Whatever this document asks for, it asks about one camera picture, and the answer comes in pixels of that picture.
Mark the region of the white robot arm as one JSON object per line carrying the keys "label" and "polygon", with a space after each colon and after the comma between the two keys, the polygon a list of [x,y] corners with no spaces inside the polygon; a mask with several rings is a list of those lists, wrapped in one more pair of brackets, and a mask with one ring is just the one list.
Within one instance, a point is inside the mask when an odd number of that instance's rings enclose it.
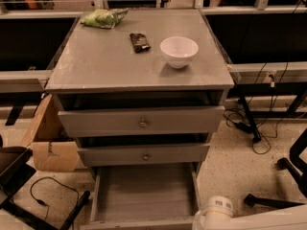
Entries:
{"label": "white robot arm", "polygon": [[307,205],[235,218],[232,201],[214,195],[194,215],[192,230],[307,230]]}

